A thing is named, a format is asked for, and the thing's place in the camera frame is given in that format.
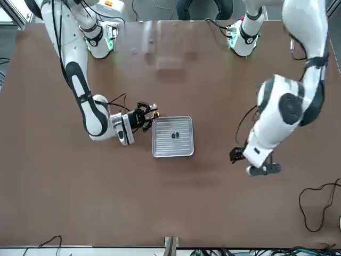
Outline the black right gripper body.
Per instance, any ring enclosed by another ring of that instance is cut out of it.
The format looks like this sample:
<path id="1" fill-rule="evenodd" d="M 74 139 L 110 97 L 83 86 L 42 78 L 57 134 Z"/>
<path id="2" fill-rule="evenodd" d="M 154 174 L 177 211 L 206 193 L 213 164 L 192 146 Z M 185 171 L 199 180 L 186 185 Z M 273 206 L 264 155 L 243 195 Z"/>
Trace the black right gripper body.
<path id="1" fill-rule="evenodd" d="M 135 108 L 127 113 L 131 127 L 142 127 L 144 124 L 144 111 L 140 108 Z"/>

